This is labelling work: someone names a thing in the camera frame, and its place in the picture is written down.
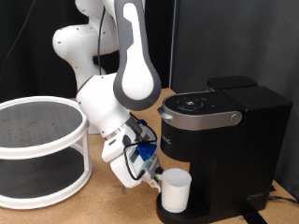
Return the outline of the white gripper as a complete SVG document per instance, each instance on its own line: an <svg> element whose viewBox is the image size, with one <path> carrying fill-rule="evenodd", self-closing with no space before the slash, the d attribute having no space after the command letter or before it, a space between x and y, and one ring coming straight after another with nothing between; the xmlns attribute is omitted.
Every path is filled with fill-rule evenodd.
<svg viewBox="0 0 299 224"><path fill-rule="evenodd" d="M154 177L154 173L161 175L164 171L161 165L156 167L156 156L144 161L135 152L127 153L127 157L121 154L110 163L110 167L120 182L129 189L142 181L147 182L152 188L157 188L159 181Z"/></svg>

